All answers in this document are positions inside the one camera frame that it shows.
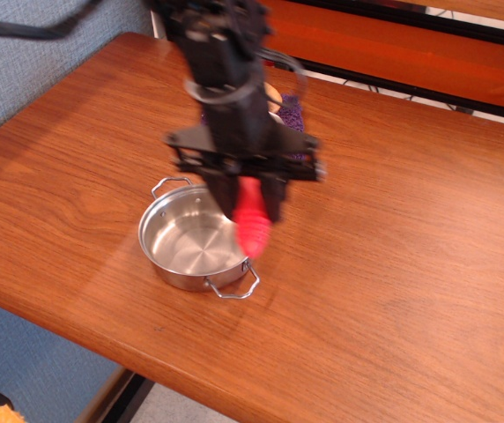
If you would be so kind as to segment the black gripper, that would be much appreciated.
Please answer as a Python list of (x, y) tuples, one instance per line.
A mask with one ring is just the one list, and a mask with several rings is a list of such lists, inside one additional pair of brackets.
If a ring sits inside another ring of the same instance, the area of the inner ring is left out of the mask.
[(319, 142), (277, 122), (269, 112), (265, 83), (251, 78), (239, 88), (208, 88), (184, 82), (202, 107), (204, 123), (170, 133), (166, 144), (182, 172), (200, 174), (220, 210), (234, 221), (240, 176), (262, 179), (262, 196), (272, 224), (281, 220), (288, 180), (320, 181), (325, 169)]

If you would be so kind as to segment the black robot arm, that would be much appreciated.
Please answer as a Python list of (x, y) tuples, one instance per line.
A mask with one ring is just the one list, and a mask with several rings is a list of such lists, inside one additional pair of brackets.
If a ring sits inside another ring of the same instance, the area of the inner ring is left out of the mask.
[(167, 137), (183, 172), (201, 176), (222, 212), (234, 219), (256, 182), (266, 217), (277, 222), (291, 180), (316, 181), (315, 138), (273, 122), (274, 96), (263, 60), (294, 58), (266, 48), (267, 10), (256, 1), (0, 1), (0, 125), (114, 36), (149, 33), (157, 15), (189, 66), (188, 94), (204, 126)]

